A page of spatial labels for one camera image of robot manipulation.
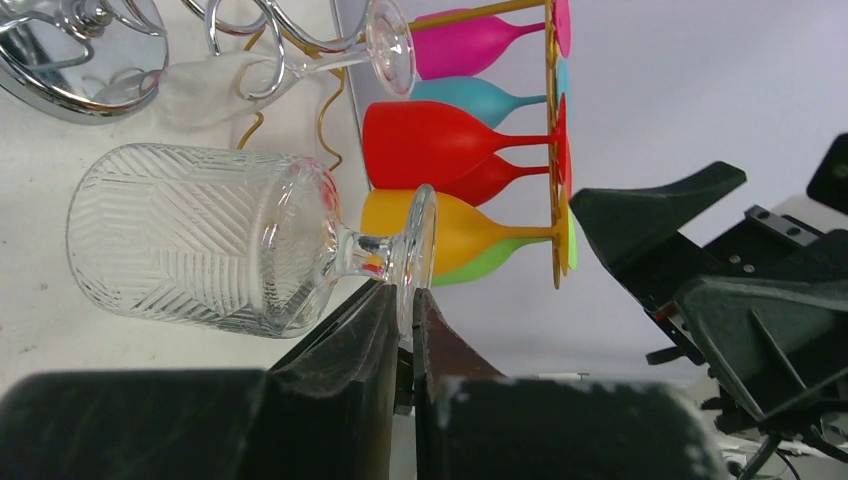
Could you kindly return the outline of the patterned clear glass goblet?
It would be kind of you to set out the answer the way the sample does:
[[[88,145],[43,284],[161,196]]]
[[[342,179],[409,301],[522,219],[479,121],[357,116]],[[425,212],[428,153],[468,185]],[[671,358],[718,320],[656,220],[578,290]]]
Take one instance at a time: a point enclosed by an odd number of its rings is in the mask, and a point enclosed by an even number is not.
[[[309,157],[133,143],[81,178],[66,253],[108,312],[276,339],[308,332],[341,278],[369,277],[395,287],[410,339],[415,293],[432,278],[433,188],[400,214],[385,234],[346,226],[330,172]]]

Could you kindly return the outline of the yellow plastic wine glass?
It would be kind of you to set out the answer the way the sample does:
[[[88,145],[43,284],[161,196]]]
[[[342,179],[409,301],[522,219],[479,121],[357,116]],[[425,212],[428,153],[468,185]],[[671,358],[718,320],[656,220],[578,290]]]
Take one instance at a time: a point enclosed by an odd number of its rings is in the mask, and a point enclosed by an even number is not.
[[[362,231],[387,236],[400,232],[411,207],[412,190],[373,190],[364,203]],[[433,274],[450,274],[475,260],[490,247],[507,239],[550,239],[562,270],[575,268],[576,230],[568,212],[552,226],[521,227],[499,224],[476,207],[450,194],[438,192]]]

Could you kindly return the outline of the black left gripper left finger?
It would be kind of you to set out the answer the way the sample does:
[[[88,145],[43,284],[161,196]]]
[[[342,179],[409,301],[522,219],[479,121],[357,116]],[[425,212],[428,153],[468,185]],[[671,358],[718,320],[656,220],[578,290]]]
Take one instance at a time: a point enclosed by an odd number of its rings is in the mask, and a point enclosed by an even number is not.
[[[378,283],[343,325],[274,373],[274,463],[284,479],[386,479],[398,289]]]

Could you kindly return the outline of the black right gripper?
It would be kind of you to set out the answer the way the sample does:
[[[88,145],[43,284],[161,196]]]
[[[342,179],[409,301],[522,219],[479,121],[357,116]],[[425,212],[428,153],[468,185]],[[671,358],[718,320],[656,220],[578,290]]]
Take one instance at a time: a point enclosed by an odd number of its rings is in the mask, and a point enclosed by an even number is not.
[[[847,454],[847,143],[834,139],[806,188],[827,207],[749,208],[719,240],[733,275],[684,287],[668,317],[708,364],[716,429],[765,457]],[[660,187],[585,188],[570,207],[604,269],[662,312],[687,281],[725,270],[680,229],[745,182],[717,161]]]

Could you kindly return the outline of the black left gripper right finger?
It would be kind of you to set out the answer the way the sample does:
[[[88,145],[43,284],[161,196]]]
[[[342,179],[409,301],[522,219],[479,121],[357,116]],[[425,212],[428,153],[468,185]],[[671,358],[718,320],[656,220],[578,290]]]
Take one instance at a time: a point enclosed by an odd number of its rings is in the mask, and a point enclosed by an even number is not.
[[[448,325],[430,290],[415,292],[412,313],[417,477],[447,479],[454,397],[469,379],[503,373]]]

